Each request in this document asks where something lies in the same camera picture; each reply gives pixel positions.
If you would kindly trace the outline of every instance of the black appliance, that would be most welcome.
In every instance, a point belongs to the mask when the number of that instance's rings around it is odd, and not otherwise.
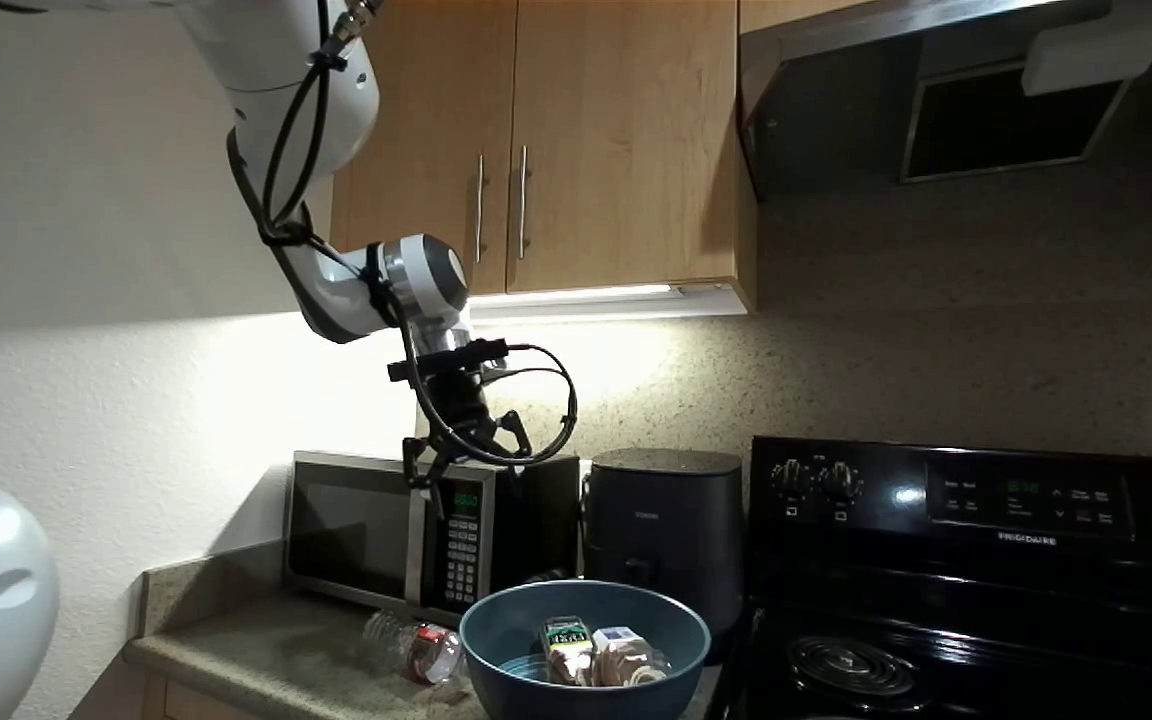
[[[754,440],[731,714],[1152,714],[1152,461]]]
[[[464,610],[533,577],[577,577],[577,478],[582,461],[451,462],[433,491],[402,461],[299,453],[284,570],[367,606]]]
[[[742,461],[624,446],[593,461],[585,570],[691,603],[715,657],[742,621]]]

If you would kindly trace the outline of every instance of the white wall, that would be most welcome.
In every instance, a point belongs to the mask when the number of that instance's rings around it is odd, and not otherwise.
[[[19,714],[69,714],[143,569],[257,542],[296,446],[396,456],[391,336],[321,343],[229,187],[229,106],[171,13],[0,15],[0,485],[64,603]]]

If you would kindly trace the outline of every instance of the oven door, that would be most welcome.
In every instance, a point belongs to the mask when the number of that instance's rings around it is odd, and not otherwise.
[[[396,461],[299,453],[290,491],[290,581],[367,606],[419,603],[433,500]]]

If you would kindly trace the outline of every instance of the wooden cabinet door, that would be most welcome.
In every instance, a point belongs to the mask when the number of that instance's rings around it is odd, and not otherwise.
[[[335,249],[430,231],[462,253],[474,290],[505,288],[512,38],[516,0],[380,8],[380,120],[335,170]]]
[[[510,288],[690,281],[738,106],[738,0],[522,0]]]

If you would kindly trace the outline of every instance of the range hood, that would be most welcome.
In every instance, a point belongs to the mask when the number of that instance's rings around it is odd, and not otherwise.
[[[767,86],[816,60],[881,50],[900,74],[900,179],[1080,158],[1152,64],[1152,0],[819,0],[837,13],[742,35],[746,140]]]

